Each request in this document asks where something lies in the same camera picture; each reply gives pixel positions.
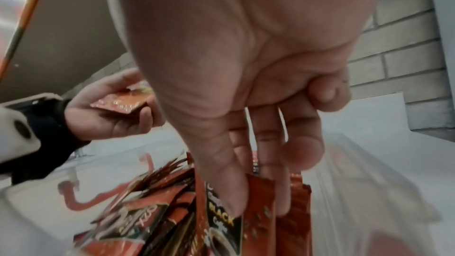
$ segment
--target clear plastic container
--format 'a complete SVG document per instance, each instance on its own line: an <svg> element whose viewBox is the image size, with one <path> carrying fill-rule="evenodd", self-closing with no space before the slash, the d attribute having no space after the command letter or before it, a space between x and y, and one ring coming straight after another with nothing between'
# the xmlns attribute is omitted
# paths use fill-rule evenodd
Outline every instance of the clear plastic container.
<svg viewBox="0 0 455 256"><path fill-rule="evenodd" d="M418 188L344 135L326 135L311 185L314 256L433 256L438 212Z"/></svg>

